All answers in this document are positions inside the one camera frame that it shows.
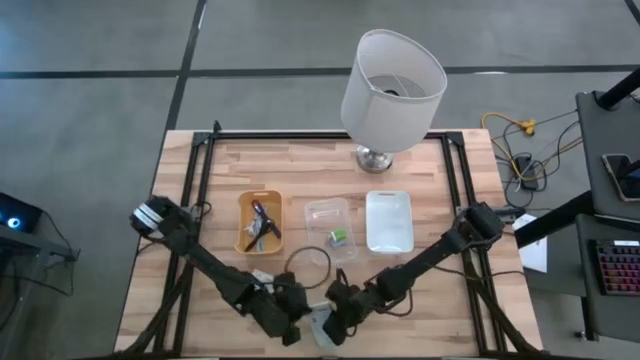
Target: wooden tabletop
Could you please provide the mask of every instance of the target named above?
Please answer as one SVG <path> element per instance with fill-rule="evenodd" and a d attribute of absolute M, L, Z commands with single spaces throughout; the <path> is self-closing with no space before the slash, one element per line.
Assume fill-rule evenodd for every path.
<path fill-rule="evenodd" d="M 462 130 L 478 201 L 491 206 L 505 204 L 489 133 Z M 153 193 L 179 202 L 185 177 L 192 131 L 167 134 Z M 441 143 L 425 140 L 396 154 L 394 164 L 383 174 L 360 170 L 354 159 L 355 144 L 349 140 L 229 140 L 217 141 L 209 177 L 207 200 L 213 211 L 203 220 L 201 244 L 228 265 L 243 270 L 260 269 L 272 274 L 283 270 L 284 261 L 297 248 L 307 245 L 304 205 L 310 201 L 341 197 L 349 202 L 358 256 L 343 266 L 350 283 L 363 281 L 387 266 L 400 264 L 439 239 L 451 226 L 453 211 Z M 457 154 L 453 149 L 458 187 L 464 186 Z M 200 179 L 203 154 L 198 157 L 196 181 Z M 276 255 L 248 257 L 234 250 L 238 236 L 237 199 L 247 190 L 277 190 L 283 195 L 284 247 Z M 365 195 L 372 190 L 402 190 L 411 196 L 415 249 L 402 256 L 373 255 L 365 239 Z M 194 187 L 192 203 L 197 188 Z M 515 240 L 505 235 L 489 252 L 492 271 L 522 270 Z M 169 251 L 155 245 L 139 255 L 129 288 L 116 349 L 124 349 L 147 325 L 162 298 Z M 459 256 L 441 263 L 462 269 Z M 292 270 L 303 284 L 321 279 L 326 271 L 300 256 Z M 325 301 L 327 282 L 307 293 L 310 304 Z M 527 283 L 524 276 L 495 278 L 500 306 L 534 346 L 541 348 Z M 358 327 L 354 338 L 338 348 L 337 356 L 441 356 L 475 355 L 477 352 L 469 300 L 464 279 L 431 270 L 413 287 L 414 310 L 396 318 L 372 314 Z M 407 304 L 394 310 L 403 311 Z M 215 285 L 196 271 L 187 319 L 183 356 L 319 356 L 330 355 L 315 343 L 308 319 L 299 321 L 302 340 L 283 347 L 280 339 L 268 338 L 249 316 L 240 317 L 221 298 Z M 170 323 L 167 346 L 173 339 Z M 492 337 L 490 321 L 485 321 Z"/>

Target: table lamp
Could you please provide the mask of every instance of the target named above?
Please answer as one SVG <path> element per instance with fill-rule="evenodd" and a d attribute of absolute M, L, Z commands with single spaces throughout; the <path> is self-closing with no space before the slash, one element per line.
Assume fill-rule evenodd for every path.
<path fill-rule="evenodd" d="M 417 42 L 389 30 L 364 34 L 340 111 L 359 145 L 358 165 L 370 173 L 384 172 L 393 153 L 421 141 L 446 88 L 442 66 Z"/>

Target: red keyboard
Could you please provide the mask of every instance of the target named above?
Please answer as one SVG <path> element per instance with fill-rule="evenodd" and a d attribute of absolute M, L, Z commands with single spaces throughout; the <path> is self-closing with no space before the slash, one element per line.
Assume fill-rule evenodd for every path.
<path fill-rule="evenodd" d="M 640 295 L 640 241 L 593 240 L 593 249 L 604 295 Z"/>

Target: lamp base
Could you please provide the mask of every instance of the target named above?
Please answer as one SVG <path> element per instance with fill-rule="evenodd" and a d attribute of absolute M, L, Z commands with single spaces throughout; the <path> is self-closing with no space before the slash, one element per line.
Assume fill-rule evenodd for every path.
<path fill-rule="evenodd" d="M 379 174 L 391 167 L 393 154 L 373 151 L 359 145 L 356 149 L 356 161 L 362 170 L 372 174 Z"/>

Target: concrete floor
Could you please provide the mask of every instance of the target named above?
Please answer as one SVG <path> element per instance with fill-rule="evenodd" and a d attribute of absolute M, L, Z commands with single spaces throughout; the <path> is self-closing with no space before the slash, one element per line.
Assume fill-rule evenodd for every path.
<path fill-rule="evenodd" d="M 196 4 L 5 0 L 0 72 L 178 70 Z M 413 37 L 449 67 L 640 59 L 640 27 L 623 0 L 208 0 L 192 68 L 349 67 L 359 37 L 378 27 Z M 434 127 L 479 127 L 489 111 L 543 120 L 573 110 L 575 93 L 607 89 L 626 75 L 601 69 L 450 75 Z M 227 129 L 340 128 L 346 80 L 192 78 L 176 127 L 210 128 L 217 119 Z M 137 246 L 127 217 L 149 195 L 175 89 L 175 78 L 0 80 L 0 191 L 50 211 L 82 249 L 73 297 L 38 291 L 26 338 L 38 346 L 25 342 L 22 358 L 112 349 Z M 533 138 L 513 135 L 512 147 L 535 153 L 575 120 L 541 126 Z M 492 133 L 504 125 L 492 121 Z M 532 207 L 554 207 L 588 189 L 581 147 L 563 155 L 562 164 Z M 61 271 L 51 281 L 65 286 Z M 578 298 L 539 290 L 545 280 L 534 277 L 532 300 L 547 350 L 637 358 L 640 345 L 573 338 L 582 325 Z"/>

